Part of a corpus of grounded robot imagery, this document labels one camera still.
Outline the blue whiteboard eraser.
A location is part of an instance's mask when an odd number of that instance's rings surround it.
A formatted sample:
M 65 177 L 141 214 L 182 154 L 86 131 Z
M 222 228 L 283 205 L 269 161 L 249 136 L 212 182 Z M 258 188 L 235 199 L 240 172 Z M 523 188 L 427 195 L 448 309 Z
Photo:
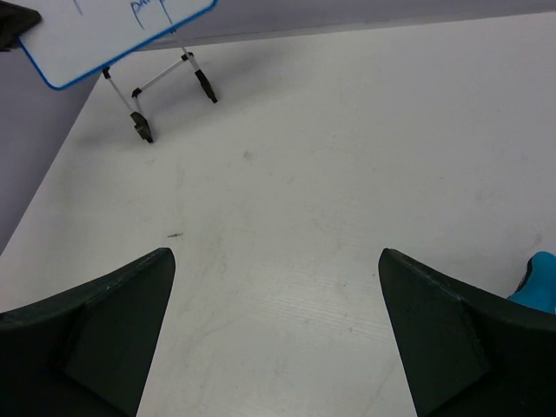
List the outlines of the blue whiteboard eraser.
M 555 314 L 555 255 L 546 251 L 533 255 L 527 262 L 526 274 L 508 300 Z

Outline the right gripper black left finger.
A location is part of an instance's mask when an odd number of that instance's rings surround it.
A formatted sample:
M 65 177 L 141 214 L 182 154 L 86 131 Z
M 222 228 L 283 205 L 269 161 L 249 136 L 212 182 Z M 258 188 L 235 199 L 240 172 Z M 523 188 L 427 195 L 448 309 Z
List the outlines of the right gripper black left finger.
M 1 314 L 3 416 L 135 416 L 175 277 L 170 248 Z

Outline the blue framed whiteboard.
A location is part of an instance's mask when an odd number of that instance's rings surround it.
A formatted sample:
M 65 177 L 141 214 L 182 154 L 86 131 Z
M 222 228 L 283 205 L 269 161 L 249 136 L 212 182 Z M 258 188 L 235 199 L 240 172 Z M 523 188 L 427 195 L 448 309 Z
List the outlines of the blue framed whiteboard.
M 66 89 L 211 11 L 211 0 L 24 0 L 42 20 L 21 35 L 44 82 Z

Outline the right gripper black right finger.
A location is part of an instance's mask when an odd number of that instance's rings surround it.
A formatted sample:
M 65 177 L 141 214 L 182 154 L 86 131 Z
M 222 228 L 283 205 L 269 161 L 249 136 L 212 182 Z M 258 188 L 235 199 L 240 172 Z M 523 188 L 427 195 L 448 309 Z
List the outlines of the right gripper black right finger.
M 555 314 L 391 248 L 378 270 L 417 415 L 555 414 Z

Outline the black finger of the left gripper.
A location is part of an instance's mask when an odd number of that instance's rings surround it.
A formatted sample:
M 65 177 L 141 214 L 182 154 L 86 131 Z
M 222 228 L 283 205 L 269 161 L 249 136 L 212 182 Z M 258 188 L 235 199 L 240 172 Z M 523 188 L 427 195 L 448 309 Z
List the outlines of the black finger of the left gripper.
M 36 10 L 6 1 L 1 1 L 0 4 L 0 47 L 2 52 L 8 52 L 17 49 L 18 38 L 37 26 L 43 19 Z

